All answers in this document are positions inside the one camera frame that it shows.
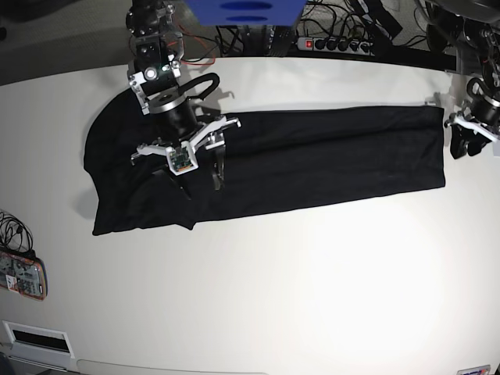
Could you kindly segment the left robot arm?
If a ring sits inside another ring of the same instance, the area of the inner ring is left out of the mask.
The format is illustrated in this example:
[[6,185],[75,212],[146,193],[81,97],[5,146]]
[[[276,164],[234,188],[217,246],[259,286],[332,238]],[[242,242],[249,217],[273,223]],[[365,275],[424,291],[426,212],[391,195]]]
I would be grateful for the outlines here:
[[399,1],[186,1],[214,30],[222,57],[297,57],[389,63],[467,77],[445,126],[452,158],[499,143],[499,4],[410,1],[415,32]]

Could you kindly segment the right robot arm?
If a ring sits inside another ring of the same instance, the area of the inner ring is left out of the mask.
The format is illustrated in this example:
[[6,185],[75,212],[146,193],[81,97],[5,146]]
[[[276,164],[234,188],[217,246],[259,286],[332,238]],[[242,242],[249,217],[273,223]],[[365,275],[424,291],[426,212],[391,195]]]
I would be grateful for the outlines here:
[[219,116],[200,120],[192,106],[194,97],[187,92],[197,85],[210,85],[199,95],[205,99],[220,84],[219,77],[208,73],[184,85],[179,84],[181,60],[184,57],[184,36],[174,24],[175,7],[167,1],[134,1],[126,15],[126,26],[135,40],[135,57],[127,77],[145,116],[159,126],[159,136],[151,144],[140,144],[131,155],[136,163],[146,156],[162,156],[166,172],[179,178],[199,167],[197,151],[211,152],[214,188],[223,186],[225,139],[223,131],[236,120]]

